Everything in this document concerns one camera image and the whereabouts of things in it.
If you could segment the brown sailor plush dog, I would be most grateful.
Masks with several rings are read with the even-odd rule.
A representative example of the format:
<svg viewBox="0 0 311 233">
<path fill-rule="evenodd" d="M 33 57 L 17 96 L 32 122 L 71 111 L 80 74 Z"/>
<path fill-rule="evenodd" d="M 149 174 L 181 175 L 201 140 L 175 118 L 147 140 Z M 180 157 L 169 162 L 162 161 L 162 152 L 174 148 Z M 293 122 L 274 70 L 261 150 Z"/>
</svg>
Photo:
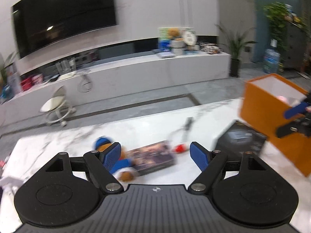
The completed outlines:
<svg viewBox="0 0 311 233">
<path fill-rule="evenodd" d="M 103 153 L 112 144 L 109 138 L 100 137 L 96 140 L 94 149 Z M 129 183 L 135 180 L 138 174 L 134 168 L 135 161 L 126 155 L 120 145 L 108 153 L 107 158 L 103 160 L 103 165 L 120 182 Z"/>
</svg>

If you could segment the white red glue bottle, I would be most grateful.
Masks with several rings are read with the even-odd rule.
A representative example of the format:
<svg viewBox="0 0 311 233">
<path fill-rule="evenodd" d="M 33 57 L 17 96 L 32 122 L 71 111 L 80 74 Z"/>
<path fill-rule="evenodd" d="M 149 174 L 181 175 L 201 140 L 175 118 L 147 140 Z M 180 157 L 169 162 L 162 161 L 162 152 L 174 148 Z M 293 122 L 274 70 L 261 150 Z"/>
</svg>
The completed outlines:
<svg viewBox="0 0 311 233">
<path fill-rule="evenodd" d="M 185 144 L 178 144 L 174 147 L 173 152 L 176 154 L 181 154 L 187 151 L 187 147 Z"/>
</svg>

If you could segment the dark photo card box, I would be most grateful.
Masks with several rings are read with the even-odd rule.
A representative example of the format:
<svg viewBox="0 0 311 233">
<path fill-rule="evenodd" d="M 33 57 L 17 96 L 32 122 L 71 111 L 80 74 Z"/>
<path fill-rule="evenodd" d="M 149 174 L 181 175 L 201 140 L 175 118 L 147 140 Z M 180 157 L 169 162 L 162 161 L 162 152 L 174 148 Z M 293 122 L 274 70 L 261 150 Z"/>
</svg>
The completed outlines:
<svg viewBox="0 0 311 233">
<path fill-rule="evenodd" d="M 133 162 L 133 168 L 139 176 L 171 167 L 176 163 L 167 140 L 130 150 L 127 156 Z"/>
</svg>

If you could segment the orange storage box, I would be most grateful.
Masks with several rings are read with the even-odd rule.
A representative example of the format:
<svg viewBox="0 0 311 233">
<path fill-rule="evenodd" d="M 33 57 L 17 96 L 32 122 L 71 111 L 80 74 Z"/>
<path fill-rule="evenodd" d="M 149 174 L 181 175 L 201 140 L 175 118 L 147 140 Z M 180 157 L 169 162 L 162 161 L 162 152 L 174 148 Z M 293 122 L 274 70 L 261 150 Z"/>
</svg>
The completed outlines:
<svg viewBox="0 0 311 233">
<path fill-rule="evenodd" d="M 288 124 L 294 118 L 286 120 L 284 112 L 290 106 L 277 96 L 302 100 L 307 91 L 295 83 L 277 74 L 268 74 L 245 82 L 244 100 L 240 117 L 255 130 L 269 138 L 299 170 L 310 175 L 310 138 L 293 133 L 283 138 L 276 137 L 276 129 Z"/>
</svg>

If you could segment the black charger box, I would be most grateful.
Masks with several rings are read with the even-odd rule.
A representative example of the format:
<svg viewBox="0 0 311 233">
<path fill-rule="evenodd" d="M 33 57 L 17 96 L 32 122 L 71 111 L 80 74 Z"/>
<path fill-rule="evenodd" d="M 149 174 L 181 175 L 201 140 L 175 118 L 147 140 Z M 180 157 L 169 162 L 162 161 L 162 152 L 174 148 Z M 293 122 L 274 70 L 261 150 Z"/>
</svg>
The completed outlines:
<svg viewBox="0 0 311 233">
<path fill-rule="evenodd" d="M 246 151 L 260 155 L 267 136 L 236 120 L 218 138 L 215 150 L 224 151 L 229 161 L 239 162 Z"/>
</svg>

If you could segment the blue water bottle jug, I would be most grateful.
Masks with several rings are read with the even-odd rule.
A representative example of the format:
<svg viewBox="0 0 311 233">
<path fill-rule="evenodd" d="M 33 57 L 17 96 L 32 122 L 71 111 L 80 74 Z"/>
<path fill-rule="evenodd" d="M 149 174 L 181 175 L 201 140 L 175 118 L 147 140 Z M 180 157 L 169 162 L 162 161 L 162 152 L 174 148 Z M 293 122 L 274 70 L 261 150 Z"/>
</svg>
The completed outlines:
<svg viewBox="0 0 311 233">
<path fill-rule="evenodd" d="M 265 50 L 263 70 L 267 74 L 277 73 L 280 54 L 277 51 L 277 40 L 271 39 L 270 47 Z"/>
</svg>

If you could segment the small white stool chair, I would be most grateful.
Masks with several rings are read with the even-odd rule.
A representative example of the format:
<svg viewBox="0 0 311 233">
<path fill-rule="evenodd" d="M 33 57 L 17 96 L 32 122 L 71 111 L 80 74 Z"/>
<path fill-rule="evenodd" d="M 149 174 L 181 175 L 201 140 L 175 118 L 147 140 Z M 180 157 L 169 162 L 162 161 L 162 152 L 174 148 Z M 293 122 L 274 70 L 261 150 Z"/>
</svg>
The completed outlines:
<svg viewBox="0 0 311 233">
<path fill-rule="evenodd" d="M 48 126 L 60 124 L 65 127 L 67 125 L 66 118 L 76 112 L 66 96 L 66 88 L 61 86 L 39 110 L 40 113 L 45 115 L 45 123 Z"/>
</svg>

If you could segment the white marble tv console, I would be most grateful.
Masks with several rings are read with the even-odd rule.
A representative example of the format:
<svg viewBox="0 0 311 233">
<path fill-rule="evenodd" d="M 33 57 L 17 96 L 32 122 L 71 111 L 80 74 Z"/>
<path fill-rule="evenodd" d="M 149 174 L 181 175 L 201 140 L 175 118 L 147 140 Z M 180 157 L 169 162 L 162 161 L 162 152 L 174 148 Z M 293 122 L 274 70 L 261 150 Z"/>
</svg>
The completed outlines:
<svg viewBox="0 0 311 233">
<path fill-rule="evenodd" d="M 230 55 L 200 52 L 172 58 L 148 55 L 104 63 L 90 68 L 90 91 L 83 90 L 79 75 L 39 85 L 1 105 L 1 125 L 39 115 L 41 106 L 60 87 L 65 87 L 74 106 L 135 94 L 142 91 L 223 79 L 229 76 Z"/>
</svg>

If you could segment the potted green plant right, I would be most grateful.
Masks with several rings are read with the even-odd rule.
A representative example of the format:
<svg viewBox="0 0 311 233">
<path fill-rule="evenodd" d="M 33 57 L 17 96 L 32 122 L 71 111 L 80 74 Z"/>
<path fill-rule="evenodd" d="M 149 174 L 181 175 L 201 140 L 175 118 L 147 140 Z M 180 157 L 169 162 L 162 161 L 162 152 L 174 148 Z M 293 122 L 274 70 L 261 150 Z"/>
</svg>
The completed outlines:
<svg viewBox="0 0 311 233">
<path fill-rule="evenodd" d="M 250 31 L 254 30 L 254 27 L 251 27 L 244 31 L 243 33 L 237 31 L 233 32 L 231 30 L 227 30 L 222 23 L 216 24 L 216 27 L 220 32 L 224 35 L 226 43 L 221 43 L 222 46 L 225 46 L 228 48 L 228 51 L 231 56 L 230 60 L 230 71 L 229 76 L 230 77 L 239 77 L 239 69 L 241 65 L 241 52 L 244 50 L 244 48 L 249 44 L 256 44 L 256 41 L 253 40 L 246 40 L 248 34 Z"/>
</svg>

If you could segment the white phone stand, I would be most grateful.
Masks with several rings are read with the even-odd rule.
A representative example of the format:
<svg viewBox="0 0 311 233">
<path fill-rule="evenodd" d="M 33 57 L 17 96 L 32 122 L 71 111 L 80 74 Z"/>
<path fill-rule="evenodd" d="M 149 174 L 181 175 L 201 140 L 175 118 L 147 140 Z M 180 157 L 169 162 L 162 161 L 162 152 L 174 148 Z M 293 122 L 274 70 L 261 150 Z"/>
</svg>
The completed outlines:
<svg viewBox="0 0 311 233">
<path fill-rule="evenodd" d="M 15 196 L 18 189 L 23 185 L 24 181 L 11 176 L 2 177 L 0 180 L 1 188 L 6 194 Z"/>
</svg>

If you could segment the hanging ivy plant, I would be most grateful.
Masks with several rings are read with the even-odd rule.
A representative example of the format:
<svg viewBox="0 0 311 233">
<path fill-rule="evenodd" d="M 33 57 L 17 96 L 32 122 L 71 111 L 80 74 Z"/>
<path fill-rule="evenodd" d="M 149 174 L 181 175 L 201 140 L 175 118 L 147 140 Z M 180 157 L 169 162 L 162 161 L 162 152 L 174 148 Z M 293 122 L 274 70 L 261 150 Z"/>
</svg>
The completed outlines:
<svg viewBox="0 0 311 233">
<path fill-rule="evenodd" d="M 288 10 L 287 4 L 274 2 L 263 7 L 264 14 L 268 20 L 270 39 L 277 41 L 277 52 L 284 56 L 288 51 L 289 28 L 297 28 L 306 37 L 307 26 L 303 19 Z"/>
</svg>

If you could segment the pink snack packet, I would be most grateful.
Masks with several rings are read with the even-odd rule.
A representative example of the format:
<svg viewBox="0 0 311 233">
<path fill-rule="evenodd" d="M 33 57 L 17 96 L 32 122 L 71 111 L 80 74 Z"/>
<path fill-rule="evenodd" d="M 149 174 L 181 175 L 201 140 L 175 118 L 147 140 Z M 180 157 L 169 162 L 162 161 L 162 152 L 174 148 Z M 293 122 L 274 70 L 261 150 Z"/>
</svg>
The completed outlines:
<svg viewBox="0 0 311 233">
<path fill-rule="evenodd" d="M 9 160 L 9 156 L 7 156 L 4 160 L 0 160 L 0 167 L 3 168 L 6 166 L 8 160 Z"/>
</svg>

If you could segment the black white patterned items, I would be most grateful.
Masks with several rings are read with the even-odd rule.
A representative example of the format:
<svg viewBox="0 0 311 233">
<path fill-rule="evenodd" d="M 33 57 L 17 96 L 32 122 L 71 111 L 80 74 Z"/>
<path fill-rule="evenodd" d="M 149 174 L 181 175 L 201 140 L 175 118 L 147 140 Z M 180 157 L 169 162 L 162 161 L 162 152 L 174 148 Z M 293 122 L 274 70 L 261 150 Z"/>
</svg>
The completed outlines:
<svg viewBox="0 0 311 233">
<path fill-rule="evenodd" d="M 220 49 L 217 44 L 210 44 L 210 43 L 201 43 L 200 50 L 210 55 L 221 54 L 223 52 L 223 50 Z"/>
</svg>

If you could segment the white wifi router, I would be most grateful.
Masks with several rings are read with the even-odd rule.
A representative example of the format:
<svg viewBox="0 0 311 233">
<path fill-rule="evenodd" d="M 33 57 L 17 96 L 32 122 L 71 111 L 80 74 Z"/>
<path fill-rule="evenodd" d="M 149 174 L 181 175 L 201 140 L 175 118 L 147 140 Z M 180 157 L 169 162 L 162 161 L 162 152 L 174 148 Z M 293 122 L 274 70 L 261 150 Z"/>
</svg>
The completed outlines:
<svg viewBox="0 0 311 233">
<path fill-rule="evenodd" d="M 73 77 L 76 74 L 76 64 L 75 59 L 71 60 L 62 60 L 61 62 L 56 63 L 56 68 L 59 73 L 57 81 L 61 81 L 70 77 Z"/>
</svg>

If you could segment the red gift box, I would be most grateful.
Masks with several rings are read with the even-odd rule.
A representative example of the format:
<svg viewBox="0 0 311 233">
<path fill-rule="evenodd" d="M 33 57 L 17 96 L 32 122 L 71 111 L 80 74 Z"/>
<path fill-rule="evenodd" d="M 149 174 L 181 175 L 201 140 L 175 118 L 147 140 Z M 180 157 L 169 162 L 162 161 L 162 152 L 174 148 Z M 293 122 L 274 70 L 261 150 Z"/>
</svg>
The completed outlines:
<svg viewBox="0 0 311 233">
<path fill-rule="evenodd" d="M 32 77 L 28 77 L 21 81 L 21 87 L 23 91 L 29 90 L 30 88 L 32 88 L 32 86 L 33 86 Z"/>
</svg>

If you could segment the round white paper fan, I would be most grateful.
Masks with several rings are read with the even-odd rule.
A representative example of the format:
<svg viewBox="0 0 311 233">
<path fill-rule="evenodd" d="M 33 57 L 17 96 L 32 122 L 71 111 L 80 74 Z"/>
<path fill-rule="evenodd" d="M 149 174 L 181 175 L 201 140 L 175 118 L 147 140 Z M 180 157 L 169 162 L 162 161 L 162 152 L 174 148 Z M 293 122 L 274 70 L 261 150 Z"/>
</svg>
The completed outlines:
<svg viewBox="0 0 311 233">
<path fill-rule="evenodd" d="M 195 44 L 197 43 L 197 36 L 192 31 L 185 30 L 182 33 L 182 38 L 184 43 L 188 46 L 195 46 Z"/>
</svg>

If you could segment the green landscape picture card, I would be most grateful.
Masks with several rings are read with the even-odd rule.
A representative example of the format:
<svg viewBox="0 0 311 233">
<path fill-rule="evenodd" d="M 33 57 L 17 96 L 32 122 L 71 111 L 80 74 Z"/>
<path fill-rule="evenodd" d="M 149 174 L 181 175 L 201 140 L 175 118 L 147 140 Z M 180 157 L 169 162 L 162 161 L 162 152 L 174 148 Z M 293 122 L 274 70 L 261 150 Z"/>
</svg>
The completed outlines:
<svg viewBox="0 0 311 233">
<path fill-rule="evenodd" d="M 173 55 L 180 56 L 185 53 L 186 50 L 191 50 L 194 46 L 188 46 L 184 42 L 177 43 L 175 46 L 171 46 L 170 41 L 167 38 L 168 28 L 179 28 L 181 37 L 185 30 L 192 31 L 195 33 L 192 27 L 162 27 L 159 28 L 158 48 L 162 52 L 171 52 Z"/>
</svg>

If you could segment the potted plant left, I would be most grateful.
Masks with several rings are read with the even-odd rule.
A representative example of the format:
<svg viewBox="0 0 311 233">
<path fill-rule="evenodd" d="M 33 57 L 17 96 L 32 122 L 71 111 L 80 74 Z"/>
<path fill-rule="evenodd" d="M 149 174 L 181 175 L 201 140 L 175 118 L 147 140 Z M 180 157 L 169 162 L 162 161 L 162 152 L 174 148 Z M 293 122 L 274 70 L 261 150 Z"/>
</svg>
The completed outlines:
<svg viewBox="0 0 311 233">
<path fill-rule="evenodd" d="M 12 64 L 15 61 L 17 54 L 18 52 L 12 52 L 8 55 L 8 57 L 5 60 L 1 55 L 1 76 L 3 79 L 6 77 L 5 68 L 7 68 L 8 65 Z"/>
</svg>

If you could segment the small brown teddy bear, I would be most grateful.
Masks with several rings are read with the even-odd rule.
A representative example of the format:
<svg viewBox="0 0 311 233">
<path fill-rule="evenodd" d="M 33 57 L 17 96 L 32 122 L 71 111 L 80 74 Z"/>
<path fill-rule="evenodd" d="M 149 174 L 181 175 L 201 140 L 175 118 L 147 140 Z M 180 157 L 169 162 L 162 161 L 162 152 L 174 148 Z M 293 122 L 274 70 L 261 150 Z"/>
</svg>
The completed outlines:
<svg viewBox="0 0 311 233">
<path fill-rule="evenodd" d="M 183 43 L 179 28 L 168 28 L 167 38 L 170 41 L 171 46 L 175 46 L 177 43 Z"/>
</svg>

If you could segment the wall mounted television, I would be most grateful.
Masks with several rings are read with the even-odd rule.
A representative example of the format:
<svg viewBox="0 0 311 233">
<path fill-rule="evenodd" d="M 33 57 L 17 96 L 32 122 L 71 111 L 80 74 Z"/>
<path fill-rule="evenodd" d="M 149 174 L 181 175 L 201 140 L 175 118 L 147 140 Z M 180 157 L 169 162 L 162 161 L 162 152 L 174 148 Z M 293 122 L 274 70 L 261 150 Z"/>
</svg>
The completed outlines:
<svg viewBox="0 0 311 233">
<path fill-rule="evenodd" d="M 78 34 L 116 25 L 114 0 L 20 0 L 13 22 L 21 58 Z"/>
</svg>

